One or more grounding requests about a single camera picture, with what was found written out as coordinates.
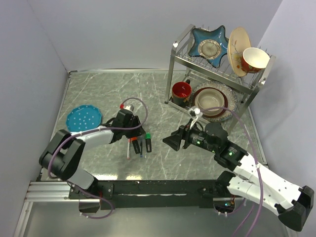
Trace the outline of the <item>black orange highlighter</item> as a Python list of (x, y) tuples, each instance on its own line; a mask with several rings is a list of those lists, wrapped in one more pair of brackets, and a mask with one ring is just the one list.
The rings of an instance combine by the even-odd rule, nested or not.
[(133, 145), (135, 153), (139, 154), (140, 153), (140, 146), (139, 146), (137, 137), (131, 138), (131, 143)]

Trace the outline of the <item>blue ballpoint pen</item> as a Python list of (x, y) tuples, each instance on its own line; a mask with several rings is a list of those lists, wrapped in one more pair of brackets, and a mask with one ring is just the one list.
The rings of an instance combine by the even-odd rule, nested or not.
[(142, 158), (143, 157), (143, 139), (140, 139), (139, 145), (140, 145), (140, 157)]

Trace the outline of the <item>black green highlighter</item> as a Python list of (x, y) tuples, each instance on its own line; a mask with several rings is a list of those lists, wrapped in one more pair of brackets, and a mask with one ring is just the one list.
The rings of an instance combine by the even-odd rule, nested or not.
[(145, 135), (145, 143), (146, 143), (146, 152), (151, 153), (152, 152), (151, 135), (148, 132)]

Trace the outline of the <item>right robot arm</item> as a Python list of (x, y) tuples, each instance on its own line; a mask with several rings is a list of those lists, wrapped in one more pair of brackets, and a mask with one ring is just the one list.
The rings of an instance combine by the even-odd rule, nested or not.
[(256, 163), (250, 153), (228, 140), (220, 123), (208, 123), (204, 130), (188, 123), (162, 141), (175, 151), (195, 145), (214, 153), (214, 160), (227, 169), (217, 179), (224, 190), (262, 205), (288, 228), (302, 231), (314, 205), (314, 190), (292, 184)]

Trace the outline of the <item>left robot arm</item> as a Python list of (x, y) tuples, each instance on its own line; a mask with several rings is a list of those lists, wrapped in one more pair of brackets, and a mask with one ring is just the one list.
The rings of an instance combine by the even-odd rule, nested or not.
[(120, 109), (116, 117), (97, 128), (73, 133), (59, 130), (40, 156), (39, 164), (48, 173), (77, 186), (77, 190), (112, 199), (112, 184), (103, 187), (96, 177), (79, 167), (82, 153), (100, 145), (112, 144), (122, 137), (131, 140), (145, 134), (139, 117), (130, 109)]

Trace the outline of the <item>white pink acrylic marker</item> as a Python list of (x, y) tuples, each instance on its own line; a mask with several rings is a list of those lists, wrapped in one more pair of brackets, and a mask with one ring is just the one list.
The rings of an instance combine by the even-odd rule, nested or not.
[(130, 145), (131, 145), (131, 141), (130, 141), (130, 139), (128, 139), (128, 141), (127, 141), (127, 155), (126, 155), (127, 160), (130, 159)]

